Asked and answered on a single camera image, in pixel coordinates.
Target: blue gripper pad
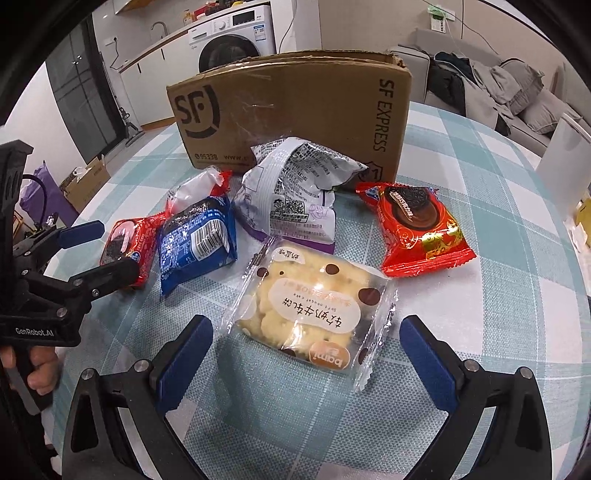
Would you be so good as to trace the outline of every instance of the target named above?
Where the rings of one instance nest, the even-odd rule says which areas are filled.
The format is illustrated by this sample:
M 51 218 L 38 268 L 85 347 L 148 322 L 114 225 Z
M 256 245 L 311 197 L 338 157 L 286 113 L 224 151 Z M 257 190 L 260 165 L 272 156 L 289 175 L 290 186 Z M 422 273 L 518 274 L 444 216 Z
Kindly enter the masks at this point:
M 164 415 L 178 407 L 212 342 L 211 320 L 195 315 L 176 340 L 160 349 L 150 376 L 158 413 Z
M 412 315 L 402 321 L 400 344 L 437 409 L 452 413 L 457 407 L 455 379 L 429 344 L 428 339 L 420 332 L 416 320 L 421 321 L 417 316 Z M 431 340 L 437 342 L 428 330 L 427 333 L 431 336 Z
M 60 248 L 71 248 L 76 245 L 85 244 L 97 240 L 105 233 L 105 226 L 100 220 L 83 223 L 60 231 L 57 237 L 57 244 Z

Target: hand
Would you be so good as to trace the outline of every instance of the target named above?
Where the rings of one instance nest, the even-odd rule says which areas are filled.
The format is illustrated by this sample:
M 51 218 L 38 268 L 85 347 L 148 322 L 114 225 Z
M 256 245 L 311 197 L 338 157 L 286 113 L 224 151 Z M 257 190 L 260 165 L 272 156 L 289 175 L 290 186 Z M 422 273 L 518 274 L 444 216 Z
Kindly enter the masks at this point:
M 35 370 L 27 377 L 27 383 L 39 395 L 46 395 L 56 387 L 59 378 L 56 349 L 52 346 L 34 346 L 29 357 Z M 17 364 L 17 357 L 11 346 L 0 347 L 0 359 L 4 368 L 14 368 Z

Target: dark sliding door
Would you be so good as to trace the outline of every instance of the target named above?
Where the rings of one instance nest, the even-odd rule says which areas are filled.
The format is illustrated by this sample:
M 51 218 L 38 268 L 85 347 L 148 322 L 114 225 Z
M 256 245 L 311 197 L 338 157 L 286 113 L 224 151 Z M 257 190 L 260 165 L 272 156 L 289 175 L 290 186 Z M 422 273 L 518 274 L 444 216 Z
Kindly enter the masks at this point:
M 86 163 L 125 139 L 103 69 L 92 16 L 79 24 L 46 60 L 57 107 Z

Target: table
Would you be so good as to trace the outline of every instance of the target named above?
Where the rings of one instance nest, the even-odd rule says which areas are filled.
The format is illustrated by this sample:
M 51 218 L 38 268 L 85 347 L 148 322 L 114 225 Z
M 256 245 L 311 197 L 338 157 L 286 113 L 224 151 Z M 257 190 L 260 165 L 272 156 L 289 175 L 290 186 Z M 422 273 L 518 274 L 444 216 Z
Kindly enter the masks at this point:
M 534 371 L 554 477 L 561 479 L 576 460 L 589 414 L 591 321 L 569 237 L 535 175 L 539 160 L 483 125 L 411 104 L 397 179 L 438 188 L 478 257 L 400 280 L 397 308 L 398 320 L 419 315 L 461 358 L 496 371 L 513 373 L 521 365 Z M 167 189 L 193 174 L 173 125 L 113 176 L 78 221 L 100 219 L 109 231 L 118 219 L 156 213 Z M 335 211 L 337 255 L 379 266 L 384 247 L 373 214 L 352 194 L 338 194 Z M 96 265 L 104 238 L 61 252 L 48 274 L 66 279 Z M 219 324 L 259 245 L 241 229 L 238 244 L 239 261 L 183 284 L 164 301 L 155 262 L 144 291 L 95 303 L 80 330 L 82 344 L 63 353 L 61 385 L 44 413 L 58 451 L 83 368 L 107 374 L 152 358 L 196 313 Z M 394 480 L 416 463 L 446 415 L 434 408 L 393 328 L 361 394 L 336 375 L 217 332 L 168 418 L 215 480 Z M 469 471 L 491 418 L 487 412 L 458 475 Z

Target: purple bag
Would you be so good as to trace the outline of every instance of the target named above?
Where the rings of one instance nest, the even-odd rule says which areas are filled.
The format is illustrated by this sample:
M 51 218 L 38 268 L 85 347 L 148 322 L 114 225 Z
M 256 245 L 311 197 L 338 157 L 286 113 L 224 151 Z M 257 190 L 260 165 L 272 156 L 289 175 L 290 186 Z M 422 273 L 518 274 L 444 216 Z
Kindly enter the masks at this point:
M 33 173 L 39 180 L 43 182 L 47 190 L 47 208 L 45 210 L 45 217 L 41 219 L 41 212 L 43 211 L 43 190 L 39 184 L 33 180 L 29 185 L 21 190 L 21 208 L 28 213 L 29 217 L 34 222 L 43 223 L 47 217 L 58 213 L 60 219 L 66 226 L 72 226 L 74 221 L 78 218 L 78 212 L 74 209 L 70 202 L 66 200 L 60 188 L 56 185 L 55 180 L 47 170 L 45 161 L 43 165 L 35 170 Z

